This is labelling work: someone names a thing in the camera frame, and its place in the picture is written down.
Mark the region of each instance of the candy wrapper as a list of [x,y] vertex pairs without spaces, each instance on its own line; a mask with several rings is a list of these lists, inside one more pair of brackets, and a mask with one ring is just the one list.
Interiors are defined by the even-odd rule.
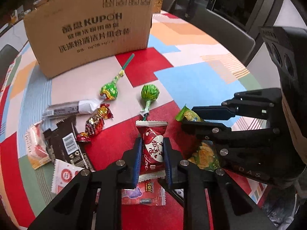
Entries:
[[136,128],[143,139],[139,182],[165,176],[163,134],[167,125],[163,121],[136,121]]
[[81,132],[77,135],[77,141],[90,142],[90,137],[95,136],[102,131],[104,125],[103,120],[108,118],[113,118],[109,104],[101,104],[98,112],[86,121],[85,132]]
[[165,190],[160,186],[157,179],[139,182],[134,190],[122,190],[122,204],[164,206]]
[[44,132],[49,156],[55,164],[56,159],[77,167],[94,171],[93,165],[84,149],[84,143],[76,142],[76,116],[70,116]]
[[77,114],[92,114],[101,104],[99,99],[53,104],[43,112],[42,119],[52,119]]
[[35,170],[51,161],[47,153],[41,124],[42,121],[32,124],[25,134],[28,159]]
[[54,164],[51,192],[58,194],[84,168],[76,167],[56,159]]
[[190,110],[186,106],[184,106],[175,117],[177,121],[182,121],[184,118],[186,118],[188,121],[203,122],[203,120],[194,111]]
[[212,148],[212,142],[202,140],[201,144],[197,147],[197,151],[193,153],[188,161],[196,164],[202,170],[214,171],[220,168],[219,160],[215,150]]

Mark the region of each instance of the green snack packet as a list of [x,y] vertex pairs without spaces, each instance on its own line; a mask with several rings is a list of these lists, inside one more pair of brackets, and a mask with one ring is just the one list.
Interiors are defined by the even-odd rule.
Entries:
[[188,121],[193,121],[193,122],[203,122],[203,120],[192,110],[184,106],[181,111],[177,114],[175,119],[177,121],[182,121],[183,118],[186,118]]
[[197,151],[193,153],[188,161],[196,164],[202,170],[214,171],[220,168],[220,163],[212,144],[211,141],[202,140],[197,147]]

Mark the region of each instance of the cardboard box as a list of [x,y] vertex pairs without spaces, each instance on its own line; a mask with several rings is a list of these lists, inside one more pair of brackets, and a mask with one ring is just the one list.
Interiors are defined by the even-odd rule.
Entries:
[[155,0],[49,0],[24,18],[47,78],[147,47]]

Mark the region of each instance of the wall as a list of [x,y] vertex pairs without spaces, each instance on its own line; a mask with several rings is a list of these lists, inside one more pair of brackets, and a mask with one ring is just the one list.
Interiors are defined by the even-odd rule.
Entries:
[[28,38],[26,35],[25,25],[23,20],[21,20],[0,37],[0,50],[6,44],[9,44],[20,51],[27,40]]
[[[302,17],[290,0],[284,0],[275,26],[291,26],[307,29]],[[263,44],[247,69],[258,80],[262,88],[280,87],[277,67],[272,62],[266,46]]]

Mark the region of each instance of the blue patch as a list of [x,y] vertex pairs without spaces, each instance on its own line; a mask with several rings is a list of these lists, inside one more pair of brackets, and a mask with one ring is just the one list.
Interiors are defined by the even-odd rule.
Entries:
[[24,135],[31,124],[39,122],[43,111],[51,104],[52,80],[47,80],[36,65],[29,77],[21,102],[18,125],[19,157],[27,155]]
[[20,55],[23,55],[30,47],[30,43],[28,42],[25,47],[23,48],[23,50],[20,52]]
[[167,46],[158,38],[154,37],[153,35],[149,35],[149,41],[147,47],[154,47],[159,53],[174,53],[174,52],[181,52],[175,46]]
[[[171,67],[154,74],[179,108],[185,104],[190,109],[193,106],[221,105],[223,101],[233,98],[234,93],[246,91],[238,80],[226,84],[206,62]],[[227,121],[210,121],[231,127],[239,118],[236,116]]]

